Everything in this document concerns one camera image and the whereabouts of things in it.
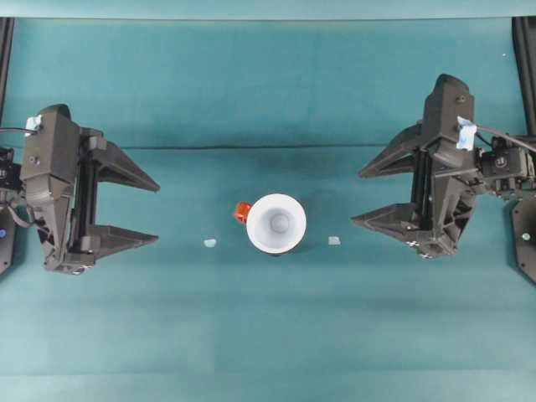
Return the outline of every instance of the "teal tablecloth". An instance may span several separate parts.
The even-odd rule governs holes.
[[[500,200],[481,198],[459,255],[434,261],[349,221],[408,199],[410,177],[355,173],[381,149],[367,144],[420,118],[438,73],[471,85],[479,121],[524,130],[508,30],[18,21],[4,124],[62,100],[120,145],[260,147],[131,149],[162,191],[104,184],[98,222],[160,240],[81,277],[45,272],[21,230],[0,278],[0,400],[532,401],[536,287]],[[280,258],[231,217],[272,192],[309,218]]]

